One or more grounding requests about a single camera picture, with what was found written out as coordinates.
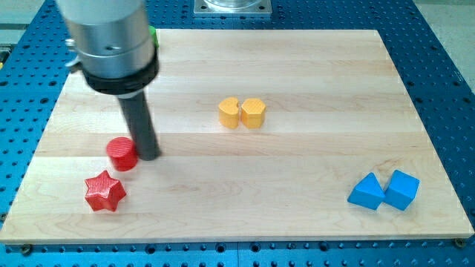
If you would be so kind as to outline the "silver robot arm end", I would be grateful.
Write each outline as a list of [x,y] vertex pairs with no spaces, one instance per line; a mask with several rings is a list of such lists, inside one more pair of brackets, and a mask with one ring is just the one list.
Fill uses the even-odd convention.
[[57,0],[88,85],[108,95],[142,90],[157,75],[143,0]]

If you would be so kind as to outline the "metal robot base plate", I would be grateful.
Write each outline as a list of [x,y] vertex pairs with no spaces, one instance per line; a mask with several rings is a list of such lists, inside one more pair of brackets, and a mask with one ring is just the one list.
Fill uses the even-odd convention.
[[271,0],[194,0],[195,15],[270,15]]

